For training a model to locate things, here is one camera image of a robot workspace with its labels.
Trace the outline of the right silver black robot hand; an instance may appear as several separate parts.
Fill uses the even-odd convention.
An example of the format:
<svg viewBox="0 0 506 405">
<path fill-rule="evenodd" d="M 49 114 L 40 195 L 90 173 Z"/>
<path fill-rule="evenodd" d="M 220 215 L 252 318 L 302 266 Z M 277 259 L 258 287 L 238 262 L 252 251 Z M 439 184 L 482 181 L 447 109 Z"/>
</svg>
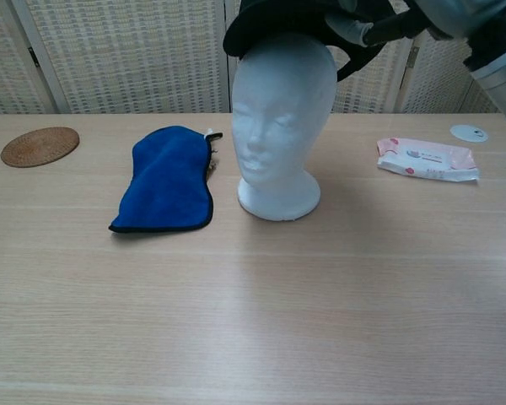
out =
<svg viewBox="0 0 506 405">
<path fill-rule="evenodd" d="M 340 1 L 341 12 L 325 14 L 328 27 L 343 40 L 361 47 L 401 38 L 414 38 L 424 30 L 436 30 L 448 39 L 470 36 L 506 1 L 408 1 L 404 13 L 374 22 L 358 20 L 358 2 Z"/>
</svg>

